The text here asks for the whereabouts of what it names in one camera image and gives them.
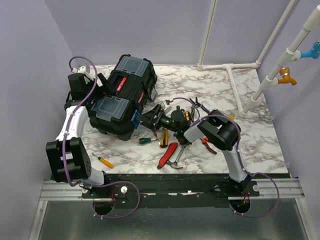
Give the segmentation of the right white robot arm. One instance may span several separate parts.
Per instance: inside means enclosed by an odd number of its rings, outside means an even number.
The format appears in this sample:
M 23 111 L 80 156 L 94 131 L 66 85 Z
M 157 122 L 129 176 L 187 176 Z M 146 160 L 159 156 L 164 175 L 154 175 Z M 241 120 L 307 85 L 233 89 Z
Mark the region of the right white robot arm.
M 200 138 L 208 138 L 208 142 L 221 150 L 225 158 L 231 180 L 230 191 L 236 196 L 247 192 L 251 177 L 241 160 L 241 129 L 232 119 L 218 110 L 213 110 L 192 123 L 187 120 L 185 112 L 179 106 L 168 117 L 159 104 L 137 118 L 144 127 L 152 131 L 160 128 L 172 131 L 181 146 L 190 145 Z

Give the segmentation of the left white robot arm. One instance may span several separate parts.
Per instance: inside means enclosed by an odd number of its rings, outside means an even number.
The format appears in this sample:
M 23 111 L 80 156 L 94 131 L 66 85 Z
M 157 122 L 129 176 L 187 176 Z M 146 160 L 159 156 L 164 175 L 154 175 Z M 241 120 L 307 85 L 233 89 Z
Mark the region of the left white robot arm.
M 104 198 L 110 194 L 110 182 L 104 171 L 92 167 L 82 134 L 92 109 L 106 94 L 98 86 L 97 77 L 91 77 L 88 65 L 73 68 L 71 72 L 63 127 L 57 138 L 45 146 L 52 178 L 72 187 L 78 184 L 93 187 L 93 191 Z

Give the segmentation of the black plastic toolbox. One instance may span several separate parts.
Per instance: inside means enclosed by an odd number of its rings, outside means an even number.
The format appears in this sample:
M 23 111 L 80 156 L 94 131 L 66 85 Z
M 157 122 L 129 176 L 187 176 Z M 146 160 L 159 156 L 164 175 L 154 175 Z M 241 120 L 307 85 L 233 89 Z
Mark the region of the black plastic toolbox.
M 102 92 L 89 111 L 89 122 L 102 134 L 128 141 L 140 125 L 137 117 L 145 104 L 156 98 L 158 77 L 150 60 L 130 54 L 123 54 L 110 74 L 117 95 Z

